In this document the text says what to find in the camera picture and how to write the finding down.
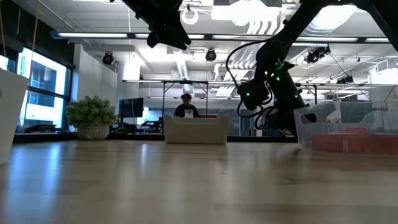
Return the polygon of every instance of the ceiling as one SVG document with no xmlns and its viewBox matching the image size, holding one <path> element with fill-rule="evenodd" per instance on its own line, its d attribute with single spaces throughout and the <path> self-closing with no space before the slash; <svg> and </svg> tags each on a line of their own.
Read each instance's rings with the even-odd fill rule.
<svg viewBox="0 0 398 224">
<path fill-rule="evenodd" d="M 14 0 L 24 9 L 34 14 L 36 1 L 33 0 Z M 212 1 L 202 1 L 201 9 L 211 12 Z M 124 4 L 110 4 L 105 2 L 84 2 L 76 0 L 40 0 L 40 20 L 52 26 L 58 31 L 75 32 L 142 32 L 147 33 L 147 25 L 134 17 Z M 248 26 L 236 26 L 231 21 L 211 20 L 209 13 L 199 13 L 199 20 L 194 25 L 183 26 L 189 34 L 245 34 Z M 383 37 L 383 33 L 367 12 L 358 10 L 348 21 L 339 26 L 330 35 L 350 36 L 350 37 Z M 242 42 L 233 41 L 193 41 L 190 51 L 194 53 L 193 60 L 187 61 L 188 70 L 203 70 L 213 72 L 217 63 L 224 62 L 228 54 L 240 46 Z M 90 47 L 95 46 L 96 53 L 103 55 L 100 51 L 107 45 L 133 45 L 136 52 L 142 57 L 145 64 L 141 66 L 141 73 L 147 76 L 163 73 L 170 73 L 177 69 L 175 62 L 160 62 L 153 60 L 153 56 L 166 54 L 167 48 L 158 45 L 150 49 L 144 40 L 91 40 L 90 45 L 85 49 L 90 51 Z M 206 62 L 205 54 L 208 48 L 214 48 L 218 55 L 216 62 Z M 308 52 L 311 48 L 293 48 L 290 51 L 288 60 L 296 63 L 297 66 L 291 69 L 290 74 L 296 82 L 304 82 L 308 78 L 312 82 L 327 82 L 330 77 L 341 73 L 341 69 L 351 69 L 354 72 L 356 82 L 367 80 L 368 68 L 374 63 L 384 60 L 386 56 L 398 56 L 395 49 L 389 44 L 331 44 L 331 52 L 339 62 L 338 66 L 335 59 L 331 56 L 325 57 L 315 65 L 308 66 L 303 63 L 302 57 L 296 57 L 299 53 Z M 130 52 L 115 52 L 119 60 L 126 60 Z"/>
</svg>

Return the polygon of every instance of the white container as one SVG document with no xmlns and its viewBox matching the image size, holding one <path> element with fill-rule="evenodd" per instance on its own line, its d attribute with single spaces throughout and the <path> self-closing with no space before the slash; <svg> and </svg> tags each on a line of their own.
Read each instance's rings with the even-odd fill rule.
<svg viewBox="0 0 398 224">
<path fill-rule="evenodd" d="M 333 102 L 297 109 L 294 116 L 301 149 L 398 156 L 398 103 Z"/>
<path fill-rule="evenodd" d="M 0 164 L 9 160 L 29 79 L 0 69 Z"/>
</svg>

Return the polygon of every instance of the computer screen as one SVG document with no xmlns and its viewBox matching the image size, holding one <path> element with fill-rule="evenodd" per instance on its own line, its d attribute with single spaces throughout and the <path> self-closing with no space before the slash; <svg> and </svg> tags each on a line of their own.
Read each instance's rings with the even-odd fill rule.
<svg viewBox="0 0 398 224">
<path fill-rule="evenodd" d="M 144 111 L 144 99 L 127 99 L 119 102 L 119 115 L 123 118 L 141 118 Z"/>
</svg>

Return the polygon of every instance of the green plant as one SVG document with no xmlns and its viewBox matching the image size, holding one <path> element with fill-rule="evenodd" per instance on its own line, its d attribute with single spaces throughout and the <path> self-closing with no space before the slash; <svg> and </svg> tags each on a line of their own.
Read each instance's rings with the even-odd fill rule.
<svg viewBox="0 0 398 224">
<path fill-rule="evenodd" d="M 114 107 L 109 100 L 101 100 L 98 96 L 86 96 L 79 102 L 71 102 L 66 107 L 66 116 L 69 125 L 75 128 L 92 124 L 112 125 L 118 117 L 114 114 Z"/>
</svg>

